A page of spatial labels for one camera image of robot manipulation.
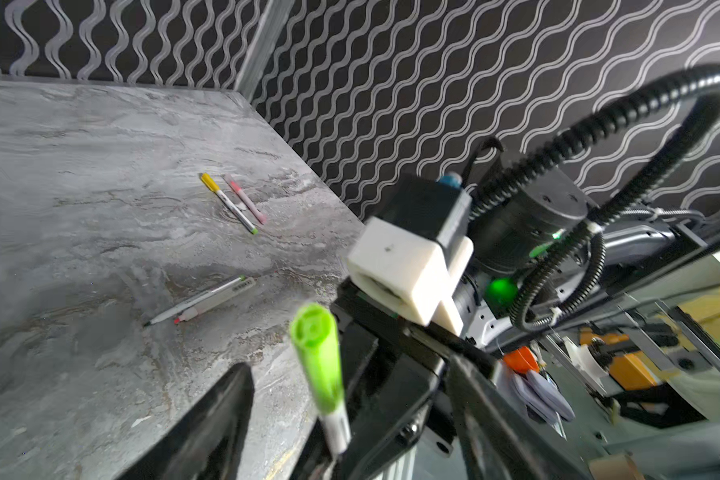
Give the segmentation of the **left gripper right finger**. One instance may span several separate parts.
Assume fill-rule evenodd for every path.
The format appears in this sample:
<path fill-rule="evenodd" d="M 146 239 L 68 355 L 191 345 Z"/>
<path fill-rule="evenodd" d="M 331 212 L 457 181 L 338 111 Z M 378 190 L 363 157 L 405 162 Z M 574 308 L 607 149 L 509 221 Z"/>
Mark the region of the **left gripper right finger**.
<path fill-rule="evenodd" d="M 550 445 L 469 360 L 449 360 L 446 389 L 469 479 L 586 479 L 588 470 Z"/>

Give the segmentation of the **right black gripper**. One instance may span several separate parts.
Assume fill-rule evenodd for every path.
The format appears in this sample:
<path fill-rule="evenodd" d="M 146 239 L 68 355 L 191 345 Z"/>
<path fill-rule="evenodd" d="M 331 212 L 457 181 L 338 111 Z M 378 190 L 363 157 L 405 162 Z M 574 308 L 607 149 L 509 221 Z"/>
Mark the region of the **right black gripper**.
<path fill-rule="evenodd" d="M 469 341 L 430 323 L 408 322 L 342 282 L 330 305 L 340 354 L 351 442 L 332 459 L 320 425 L 305 444 L 308 479 L 370 479 L 412 452 L 421 439 L 450 454 L 457 436 L 445 378 L 460 354 L 490 375 L 495 359 Z"/>

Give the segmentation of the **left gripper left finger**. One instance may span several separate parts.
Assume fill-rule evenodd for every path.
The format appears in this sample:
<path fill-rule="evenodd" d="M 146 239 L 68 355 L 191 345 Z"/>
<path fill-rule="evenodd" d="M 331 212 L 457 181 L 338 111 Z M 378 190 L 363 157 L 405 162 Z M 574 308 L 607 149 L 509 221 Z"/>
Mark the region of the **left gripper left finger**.
<path fill-rule="evenodd" d="M 251 367 L 233 365 L 121 479 L 235 479 L 253 408 Z"/>

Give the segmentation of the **green pen cap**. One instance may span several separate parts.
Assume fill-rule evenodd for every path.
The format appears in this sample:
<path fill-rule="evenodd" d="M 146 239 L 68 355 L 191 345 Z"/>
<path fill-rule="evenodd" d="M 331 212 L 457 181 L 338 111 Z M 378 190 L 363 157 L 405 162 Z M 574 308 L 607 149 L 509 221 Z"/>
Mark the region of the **green pen cap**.
<path fill-rule="evenodd" d="M 290 323 L 290 338 L 321 415 L 344 401 L 337 322 L 318 303 L 303 305 Z"/>

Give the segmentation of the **pink pen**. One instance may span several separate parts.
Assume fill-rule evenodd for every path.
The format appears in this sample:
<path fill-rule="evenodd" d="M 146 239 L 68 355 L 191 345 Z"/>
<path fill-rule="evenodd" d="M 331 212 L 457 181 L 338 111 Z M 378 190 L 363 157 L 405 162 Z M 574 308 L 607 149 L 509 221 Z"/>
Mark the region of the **pink pen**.
<path fill-rule="evenodd" d="M 248 195 L 243 190 L 237 190 L 236 195 L 240 198 L 240 200 L 243 202 L 243 204 L 253 214 L 253 216 L 256 218 L 256 220 L 260 224 L 266 223 L 266 221 L 267 221 L 266 216 L 257 208 L 257 206 L 253 203 L 253 201 L 248 197 Z"/>

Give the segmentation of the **yellow ended pen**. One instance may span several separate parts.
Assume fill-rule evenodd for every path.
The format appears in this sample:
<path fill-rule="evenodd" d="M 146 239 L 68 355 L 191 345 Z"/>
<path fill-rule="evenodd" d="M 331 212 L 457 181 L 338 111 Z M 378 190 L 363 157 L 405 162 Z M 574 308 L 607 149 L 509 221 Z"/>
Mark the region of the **yellow ended pen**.
<path fill-rule="evenodd" d="M 240 221 L 240 223 L 248 230 L 252 235 L 258 233 L 258 229 L 254 224 L 243 214 L 243 212 L 233 204 L 233 202 L 227 197 L 227 195 L 220 189 L 214 191 L 214 194 L 220 199 L 223 205 Z"/>

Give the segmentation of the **pink translucent pen cap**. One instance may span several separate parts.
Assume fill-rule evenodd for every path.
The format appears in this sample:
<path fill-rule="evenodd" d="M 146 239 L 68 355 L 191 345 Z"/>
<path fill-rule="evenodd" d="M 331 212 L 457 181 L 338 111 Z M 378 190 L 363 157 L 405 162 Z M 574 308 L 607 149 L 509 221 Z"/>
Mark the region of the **pink translucent pen cap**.
<path fill-rule="evenodd" d="M 242 192 L 241 187 L 232 179 L 231 176 L 224 174 L 223 179 L 229 185 L 229 187 L 232 189 L 233 192 L 235 192 L 235 193 Z"/>

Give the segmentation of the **yellow pen cap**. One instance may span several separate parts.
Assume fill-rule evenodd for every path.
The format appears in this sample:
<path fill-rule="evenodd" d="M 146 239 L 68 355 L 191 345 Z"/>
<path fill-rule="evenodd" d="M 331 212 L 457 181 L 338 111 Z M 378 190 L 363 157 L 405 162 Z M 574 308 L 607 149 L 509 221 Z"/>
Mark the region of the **yellow pen cap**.
<path fill-rule="evenodd" d="M 220 190 L 220 187 L 209 174 L 202 173 L 200 175 L 200 180 L 211 192 L 218 192 Z"/>

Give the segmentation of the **green ended pen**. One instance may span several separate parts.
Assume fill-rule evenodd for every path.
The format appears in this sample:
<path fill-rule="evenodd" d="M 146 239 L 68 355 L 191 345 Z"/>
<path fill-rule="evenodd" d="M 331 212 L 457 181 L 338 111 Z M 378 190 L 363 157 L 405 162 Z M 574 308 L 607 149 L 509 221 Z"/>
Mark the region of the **green ended pen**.
<path fill-rule="evenodd" d="M 329 413 L 321 413 L 322 426 L 328 450 L 333 458 L 344 454 L 351 442 L 351 428 L 344 401 L 340 401 Z"/>

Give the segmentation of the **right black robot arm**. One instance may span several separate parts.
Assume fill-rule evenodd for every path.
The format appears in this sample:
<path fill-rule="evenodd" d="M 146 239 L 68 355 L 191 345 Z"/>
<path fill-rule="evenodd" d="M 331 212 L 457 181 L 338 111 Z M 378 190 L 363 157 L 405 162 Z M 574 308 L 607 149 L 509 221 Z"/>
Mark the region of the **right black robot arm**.
<path fill-rule="evenodd" d="M 672 169 L 650 162 L 603 206 L 555 167 L 532 172 L 528 159 L 502 163 L 474 196 L 405 179 L 349 252 L 330 308 L 341 343 L 328 371 L 342 376 L 345 418 L 322 414 L 293 477 L 380 474 L 418 443 L 446 397 L 470 478 L 583 478 L 511 411 L 489 381 L 496 360 L 462 334 L 488 284 L 517 272 L 509 319 L 525 340 L 575 317 L 605 266 L 606 229 Z"/>

